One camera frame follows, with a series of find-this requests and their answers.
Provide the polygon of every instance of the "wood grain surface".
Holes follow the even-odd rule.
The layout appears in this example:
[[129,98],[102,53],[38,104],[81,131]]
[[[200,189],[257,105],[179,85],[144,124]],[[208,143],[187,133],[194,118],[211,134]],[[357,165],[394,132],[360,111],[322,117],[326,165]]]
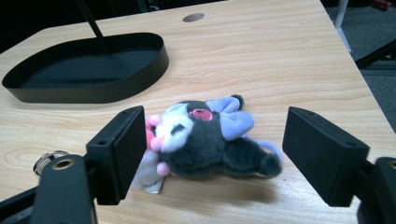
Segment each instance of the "wood grain surface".
[[[183,18],[205,16],[194,22]],[[161,114],[182,100],[245,97],[250,135],[281,148],[289,106],[319,113],[372,149],[396,157],[396,137],[336,33],[313,0],[230,0],[98,22],[104,35],[160,35],[169,68],[152,87],[104,105],[26,104],[0,87],[0,201],[37,185],[36,160],[54,149],[78,155],[121,110]],[[49,28],[0,55],[0,78],[27,57],[93,37],[88,23]],[[356,223],[359,200],[331,208],[285,155],[269,180],[168,176],[159,195],[130,189],[118,206],[96,206],[100,223]]]

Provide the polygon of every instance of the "plush toy head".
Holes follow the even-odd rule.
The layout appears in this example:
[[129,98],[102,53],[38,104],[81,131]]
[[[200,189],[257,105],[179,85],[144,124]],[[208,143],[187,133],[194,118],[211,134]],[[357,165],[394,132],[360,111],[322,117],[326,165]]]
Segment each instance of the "plush toy head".
[[153,127],[151,147],[159,151],[160,175],[196,177],[229,175],[275,176],[281,153],[267,142],[246,136],[253,118],[241,111],[243,99],[233,95],[211,101],[185,101],[170,106]]

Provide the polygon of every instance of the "stuffed animal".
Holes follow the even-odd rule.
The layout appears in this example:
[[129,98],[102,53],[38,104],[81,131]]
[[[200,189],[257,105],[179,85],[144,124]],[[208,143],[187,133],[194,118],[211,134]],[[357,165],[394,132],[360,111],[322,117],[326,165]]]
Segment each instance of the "stuffed animal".
[[139,170],[136,175],[140,179],[151,176],[150,181],[157,178],[158,182],[169,173],[183,177],[219,172],[236,176],[280,174],[282,153],[270,142],[247,136],[254,121],[242,111],[243,104],[240,95],[184,101],[171,105],[160,117],[148,118],[147,153],[156,157],[150,161],[150,175],[146,172],[143,177]]

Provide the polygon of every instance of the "plush toy ear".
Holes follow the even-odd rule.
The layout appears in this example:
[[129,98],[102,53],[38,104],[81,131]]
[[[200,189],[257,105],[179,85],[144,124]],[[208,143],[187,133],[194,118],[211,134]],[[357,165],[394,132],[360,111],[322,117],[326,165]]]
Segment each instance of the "plush toy ear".
[[246,134],[253,124],[253,117],[248,112],[220,113],[221,133],[227,141],[233,141]]
[[234,111],[237,111],[241,106],[240,101],[232,96],[206,101],[205,103],[211,111],[218,113],[232,113]]

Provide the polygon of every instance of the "light wood tabletop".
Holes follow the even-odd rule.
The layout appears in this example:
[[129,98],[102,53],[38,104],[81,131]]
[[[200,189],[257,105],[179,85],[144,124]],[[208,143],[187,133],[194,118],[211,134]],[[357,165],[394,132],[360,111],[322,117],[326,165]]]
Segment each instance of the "light wood tabletop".
[[[194,22],[183,18],[205,16]],[[121,110],[161,114],[183,100],[241,94],[249,132],[282,147],[289,106],[319,113],[371,147],[368,160],[396,157],[396,137],[319,0],[230,0],[98,21],[104,35],[160,35],[164,76],[134,97],[103,105],[26,104],[0,87],[0,201],[35,187],[37,159],[85,145]],[[94,34],[88,23],[43,30],[0,55],[0,78],[27,57]],[[356,223],[360,201],[324,203],[285,155],[274,179],[166,177],[160,194],[130,189],[118,206],[96,205],[100,223]]]

